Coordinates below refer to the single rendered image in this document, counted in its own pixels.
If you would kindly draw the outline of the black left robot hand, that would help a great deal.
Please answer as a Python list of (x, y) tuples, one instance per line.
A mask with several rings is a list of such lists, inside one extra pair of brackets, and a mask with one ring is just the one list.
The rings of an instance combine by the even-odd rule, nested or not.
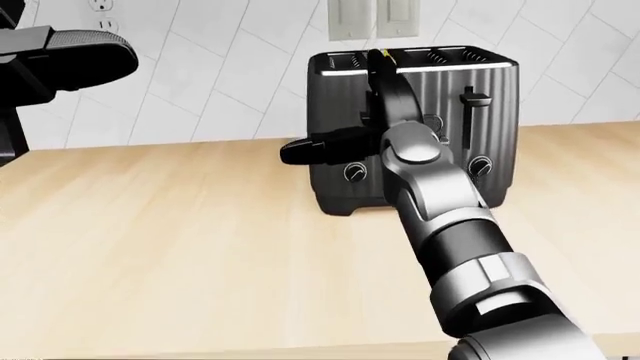
[(18, 107), (120, 80), (139, 66), (133, 47), (111, 32), (19, 29), (25, 8), (24, 0), (0, 0), (0, 167), (29, 152)]

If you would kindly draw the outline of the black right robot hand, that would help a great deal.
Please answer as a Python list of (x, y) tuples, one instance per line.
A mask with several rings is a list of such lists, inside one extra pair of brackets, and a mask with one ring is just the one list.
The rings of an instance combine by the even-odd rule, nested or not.
[(406, 164), (437, 160), (438, 137), (424, 124), (416, 95), (388, 50), (368, 52), (367, 79), (371, 89), (367, 122), (288, 143), (280, 149), (280, 160), (289, 165), (346, 164), (386, 149)]

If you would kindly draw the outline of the dark grey ribbed toaster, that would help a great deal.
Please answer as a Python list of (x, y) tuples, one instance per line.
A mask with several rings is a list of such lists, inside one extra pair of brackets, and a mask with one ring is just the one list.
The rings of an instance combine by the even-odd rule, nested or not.
[[(455, 163), (467, 171), (469, 161), (484, 155), (493, 162), (474, 185), (488, 206), (505, 200), (513, 182), (519, 129), (519, 65), (512, 59), (474, 46), (418, 47), (389, 50), (398, 71), (408, 80), (423, 119)], [(463, 104), (466, 86), (492, 98), (488, 107), (473, 109), (471, 149), (463, 148)], [(367, 114), (367, 53), (364, 50), (318, 53), (307, 62), (307, 133), (325, 133), (361, 125)], [(311, 187), (319, 208), (328, 215), (348, 216), (356, 209), (385, 206), (381, 164), (363, 159), (366, 179), (344, 179), (347, 164), (313, 165)]]

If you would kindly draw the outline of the black toaster lever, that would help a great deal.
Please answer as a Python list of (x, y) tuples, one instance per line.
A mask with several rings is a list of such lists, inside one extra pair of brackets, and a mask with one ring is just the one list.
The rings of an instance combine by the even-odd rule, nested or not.
[(492, 98), (486, 94), (474, 92), (472, 86), (466, 86), (464, 92), (459, 95), (459, 100), (463, 104), (463, 148), (469, 150), (471, 149), (473, 109), (488, 107)]

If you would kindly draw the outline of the round black toaster knob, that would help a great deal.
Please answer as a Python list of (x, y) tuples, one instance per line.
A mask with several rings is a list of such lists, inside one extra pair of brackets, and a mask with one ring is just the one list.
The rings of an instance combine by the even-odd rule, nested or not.
[(484, 155), (479, 155), (469, 161), (467, 171), (474, 178), (486, 176), (493, 169), (493, 162)]
[(361, 182), (366, 179), (367, 175), (367, 167), (361, 162), (347, 164), (343, 169), (344, 179), (350, 183)]

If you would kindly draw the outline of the white wall power outlet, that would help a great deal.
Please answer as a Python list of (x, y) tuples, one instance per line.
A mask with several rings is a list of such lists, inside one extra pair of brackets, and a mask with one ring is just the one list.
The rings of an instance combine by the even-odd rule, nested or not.
[(94, 25), (97, 30), (118, 33), (119, 23), (113, 15), (115, 0), (87, 0), (87, 4), (95, 13)]

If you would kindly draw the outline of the white wall light switch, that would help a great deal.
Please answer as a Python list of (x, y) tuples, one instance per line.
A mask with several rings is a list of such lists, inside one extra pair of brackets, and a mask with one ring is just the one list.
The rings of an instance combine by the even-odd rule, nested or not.
[(419, 35), (419, 0), (377, 0), (377, 38)]
[(372, 0), (327, 0), (330, 41), (365, 40), (372, 29)]

